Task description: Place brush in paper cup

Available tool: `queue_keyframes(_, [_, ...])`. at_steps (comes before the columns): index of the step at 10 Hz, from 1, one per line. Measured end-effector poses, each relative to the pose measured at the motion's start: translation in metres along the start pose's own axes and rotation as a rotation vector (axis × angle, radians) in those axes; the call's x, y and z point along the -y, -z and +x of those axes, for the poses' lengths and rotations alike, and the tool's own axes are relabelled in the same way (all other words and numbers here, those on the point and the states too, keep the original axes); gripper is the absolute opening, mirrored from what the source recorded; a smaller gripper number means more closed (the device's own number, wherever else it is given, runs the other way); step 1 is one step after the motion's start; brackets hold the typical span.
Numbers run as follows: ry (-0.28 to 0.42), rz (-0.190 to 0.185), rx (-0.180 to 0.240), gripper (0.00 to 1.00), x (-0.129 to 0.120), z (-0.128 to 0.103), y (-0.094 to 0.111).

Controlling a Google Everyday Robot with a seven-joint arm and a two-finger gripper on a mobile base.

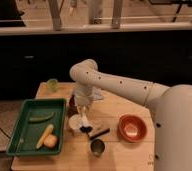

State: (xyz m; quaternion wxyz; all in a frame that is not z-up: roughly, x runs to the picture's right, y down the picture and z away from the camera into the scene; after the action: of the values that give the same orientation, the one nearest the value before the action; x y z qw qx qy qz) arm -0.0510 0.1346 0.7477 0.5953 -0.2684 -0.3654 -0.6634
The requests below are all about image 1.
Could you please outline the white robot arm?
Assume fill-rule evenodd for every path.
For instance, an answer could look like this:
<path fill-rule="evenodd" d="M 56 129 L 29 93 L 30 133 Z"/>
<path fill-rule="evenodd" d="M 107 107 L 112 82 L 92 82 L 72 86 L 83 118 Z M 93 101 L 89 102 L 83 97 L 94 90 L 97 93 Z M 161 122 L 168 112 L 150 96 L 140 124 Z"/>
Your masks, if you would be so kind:
<path fill-rule="evenodd" d="M 73 65 L 70 77 L 146 107 L 154 123 L 154 171 L 192 171 L 192 85 L 172 87 L 105 74 L 92 59 Z"/>

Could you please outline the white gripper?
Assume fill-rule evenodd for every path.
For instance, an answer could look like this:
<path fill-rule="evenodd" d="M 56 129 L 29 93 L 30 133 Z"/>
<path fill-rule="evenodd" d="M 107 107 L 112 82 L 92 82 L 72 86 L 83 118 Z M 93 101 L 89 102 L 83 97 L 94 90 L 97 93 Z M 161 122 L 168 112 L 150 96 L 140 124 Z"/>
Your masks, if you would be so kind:
<path fill-rule="evenodd" d="M 90 124 L 86 117 L 86 114 L 89 113 L 93 103 L 92 87 L 82 84 L 76 84 L 74 88 L 74 99 L 78 112 L 82 114 L 82 116 L 78 114 L 78 124 L 82 125 L 83 121 L 84 129 L 88 129 L 90 127 Z"/>

